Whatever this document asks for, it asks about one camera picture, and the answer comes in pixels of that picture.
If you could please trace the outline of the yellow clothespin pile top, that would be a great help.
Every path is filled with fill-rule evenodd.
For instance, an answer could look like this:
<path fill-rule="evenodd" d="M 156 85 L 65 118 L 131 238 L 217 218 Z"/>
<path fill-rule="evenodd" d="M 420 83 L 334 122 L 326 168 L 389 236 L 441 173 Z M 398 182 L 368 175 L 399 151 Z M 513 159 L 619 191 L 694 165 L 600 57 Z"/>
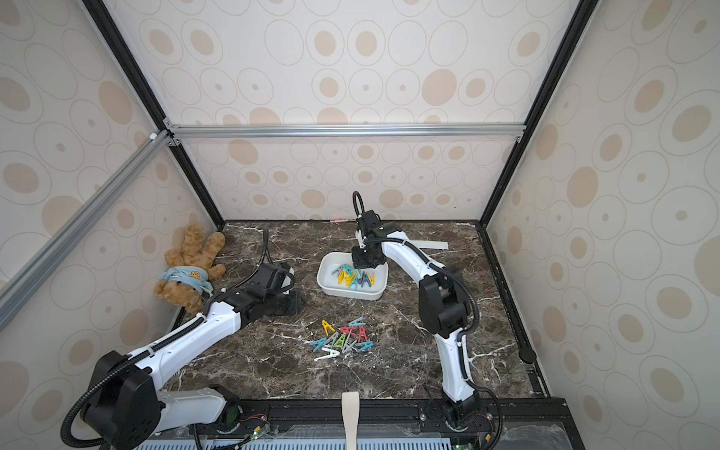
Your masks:
<path fill-rule="evenodd" d="M 331 337 L 337 332 L 337 330 L 335 330 L 329 322 L 326 322 L 326 320 L 322 320 L 322 328 L 324 328 L 326 337 Z"/>

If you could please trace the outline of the white plastic storage box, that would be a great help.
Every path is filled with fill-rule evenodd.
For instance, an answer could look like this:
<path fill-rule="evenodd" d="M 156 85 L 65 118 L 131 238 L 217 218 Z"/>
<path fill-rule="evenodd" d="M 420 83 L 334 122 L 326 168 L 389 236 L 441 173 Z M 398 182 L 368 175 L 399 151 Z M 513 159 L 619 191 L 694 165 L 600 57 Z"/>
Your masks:
<path fill-rule="evenodd" d="M 352 266 L 358 271 L 358 280 L 356 285 L 350 288 L 345 284 L 338 285 L 338 276 L 332 272 L 339 266 Z M 320 268 L 317 273 L 316 281 L 322 291 L 329 296 L 339 296 L 358 300 L 379 300 L 386 290 L 388 280 L 388 265 L 382 264 L 374 269 L 359 269 L 353 265 L 352 255 L 350 253 L 331 252 L 322 258 Z M 374 286 L 361 286 L 360 281 L 362 275 L 368 273 L 375 277 Z"/>

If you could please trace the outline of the teal clothespin cluster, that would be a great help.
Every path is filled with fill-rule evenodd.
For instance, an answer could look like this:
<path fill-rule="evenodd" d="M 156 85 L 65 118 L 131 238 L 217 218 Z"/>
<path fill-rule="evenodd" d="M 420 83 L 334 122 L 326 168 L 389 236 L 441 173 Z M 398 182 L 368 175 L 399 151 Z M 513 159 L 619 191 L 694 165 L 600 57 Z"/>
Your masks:
<path fill-rule="evenodd" d="M 358 353 L 364 353 L 372 349 L 374 346 L 374 343 L 372 341 L 367 342 L 360 342 L 354 345 L 354 350 Z"/>

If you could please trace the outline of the white clothespin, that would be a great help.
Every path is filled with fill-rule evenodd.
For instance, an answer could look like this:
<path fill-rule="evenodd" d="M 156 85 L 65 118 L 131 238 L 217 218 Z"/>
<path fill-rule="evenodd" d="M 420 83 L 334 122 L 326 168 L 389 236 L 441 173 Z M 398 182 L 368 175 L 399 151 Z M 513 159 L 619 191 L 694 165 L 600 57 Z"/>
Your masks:
<path fill-rule="evenodd" d="M 336 358 L 341 354 L 339 351 L 337 351 L 335 349 L 331 349 L 331 348 L 322 348 L 322 351 L 324 351 L 324 355 L 316 357 L 315 361 Z"/>

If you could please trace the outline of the teal clothespin top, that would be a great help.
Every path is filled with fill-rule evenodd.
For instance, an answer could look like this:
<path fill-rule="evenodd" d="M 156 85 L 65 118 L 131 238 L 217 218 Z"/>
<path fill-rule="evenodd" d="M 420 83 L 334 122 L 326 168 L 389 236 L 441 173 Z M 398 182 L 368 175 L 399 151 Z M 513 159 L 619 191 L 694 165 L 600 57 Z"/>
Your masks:
<path fill-rule="evenodd" d="M 360 326 L 364 326 L 364 325 L 365 325 L 365 321 L 364 321 L 363 317 L 359 317 L 359 318 L 353 320 L 352 322 L 348 323 L 349 327 L 360 327 Z"/>

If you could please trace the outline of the teal clothespin bottom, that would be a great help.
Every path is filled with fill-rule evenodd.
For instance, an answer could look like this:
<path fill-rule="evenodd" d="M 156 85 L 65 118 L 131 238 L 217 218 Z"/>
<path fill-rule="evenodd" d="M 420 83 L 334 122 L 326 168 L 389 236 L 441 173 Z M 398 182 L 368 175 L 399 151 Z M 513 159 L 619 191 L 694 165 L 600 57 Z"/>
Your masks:
<path fill-rule="evenodd" d="M 358 271 L 352 266 L 349 266 L 345 264 L 343 266 L 343 282 L 346 287 L 350 288 L 353 285 L 356 285 L 358 280 Z"/>

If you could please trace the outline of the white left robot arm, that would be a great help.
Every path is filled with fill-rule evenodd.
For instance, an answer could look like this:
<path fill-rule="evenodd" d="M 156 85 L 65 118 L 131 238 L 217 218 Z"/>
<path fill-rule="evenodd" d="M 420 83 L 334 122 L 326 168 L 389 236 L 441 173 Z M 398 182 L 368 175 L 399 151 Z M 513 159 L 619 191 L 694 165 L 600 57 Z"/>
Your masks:
<path fill-rule="evenodd" d="M 163 387 L 197 356 L 249 324 L 300 313 L 304 301 L 295 282 L 286 262 L 264 262 L 247 283 L 218 292 L 204 311 L 168 335 L 130 354 L 105 354 L 88 390 L 63 420 L 63 444 L 134 449 L 155 433 L 185 426 L 234 431 L 242 409 L 230 390 L 214 385 L 166 392 Z"/>

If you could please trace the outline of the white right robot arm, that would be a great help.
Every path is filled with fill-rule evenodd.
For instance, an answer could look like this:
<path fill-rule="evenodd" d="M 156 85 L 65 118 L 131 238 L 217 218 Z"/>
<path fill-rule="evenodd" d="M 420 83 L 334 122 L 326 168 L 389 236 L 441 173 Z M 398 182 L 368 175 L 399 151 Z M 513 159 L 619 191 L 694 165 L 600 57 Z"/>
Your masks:
<path fill-rule="evenodd" d="M 356 213 L 352 263 L 374 269 L 395 262 L 416 283 L 418 314 L 423 328 L 433 335 L 442 366 L 442 412 L 451 429 L 469 427 L 475 414 L 487 405 L 482 395 L 497 397 L 474 382 L 467 336 L 474 333 L 480 314 L 461 271 L 429 257 L 394 224 L 384 224 L 374 211 Z"/>

